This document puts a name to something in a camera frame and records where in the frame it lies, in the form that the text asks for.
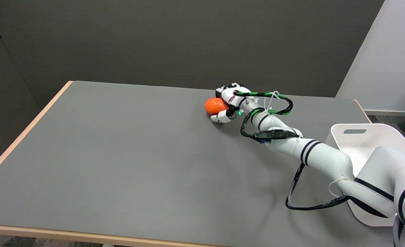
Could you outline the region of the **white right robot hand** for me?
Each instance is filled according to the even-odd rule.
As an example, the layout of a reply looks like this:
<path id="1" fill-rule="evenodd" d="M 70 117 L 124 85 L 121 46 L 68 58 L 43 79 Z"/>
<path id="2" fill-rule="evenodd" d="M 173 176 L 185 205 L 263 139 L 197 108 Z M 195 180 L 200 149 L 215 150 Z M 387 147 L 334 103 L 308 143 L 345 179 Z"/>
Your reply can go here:
<path id="1" fill-rule="evenodd" d="M 240 104 L 245 99 L 245 96 L 237 96 L 235 91 L 241 93 L 250 93 L 251 91 L 239 83 L 231 83 L 227 86 L 221 86 L 216 89 L 216 98 L 223 101 L 227 106 L 226 110 L 222 110 L 217 114 L 211 114 L 210 119 L 219 124 L 226 124 L 236 118 L 236 111 L 240 110 Z"/>

